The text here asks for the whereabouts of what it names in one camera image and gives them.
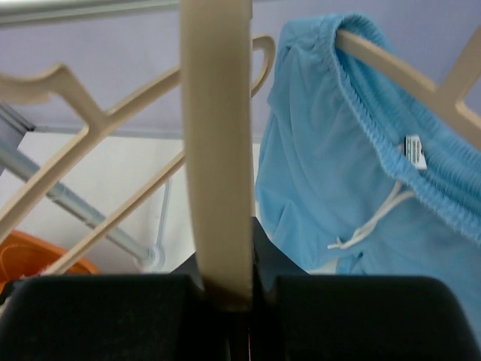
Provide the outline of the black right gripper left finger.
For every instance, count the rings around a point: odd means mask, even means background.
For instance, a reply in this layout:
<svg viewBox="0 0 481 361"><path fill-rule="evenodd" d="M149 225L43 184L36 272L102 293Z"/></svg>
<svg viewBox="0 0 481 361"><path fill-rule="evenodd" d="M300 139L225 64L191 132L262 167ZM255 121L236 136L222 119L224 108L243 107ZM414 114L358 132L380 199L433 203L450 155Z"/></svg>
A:
<svg viewBox="0 0 481 361"><path fill-rule="evenodd" d="M1 317L3 360L225 360L216 313L183 275L23 281Z"/></svg>

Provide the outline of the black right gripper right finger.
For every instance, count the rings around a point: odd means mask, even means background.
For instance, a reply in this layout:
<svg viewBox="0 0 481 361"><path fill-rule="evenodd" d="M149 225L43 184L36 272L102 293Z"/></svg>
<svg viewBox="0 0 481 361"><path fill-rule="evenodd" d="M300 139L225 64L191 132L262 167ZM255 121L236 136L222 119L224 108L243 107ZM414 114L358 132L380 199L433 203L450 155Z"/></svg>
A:
<svg viewBox="0 0 481 361"><path fill-rule="evenodd" d="M414 276L310 275L253 221L254 360L478 360L457 298Z"/></svg>

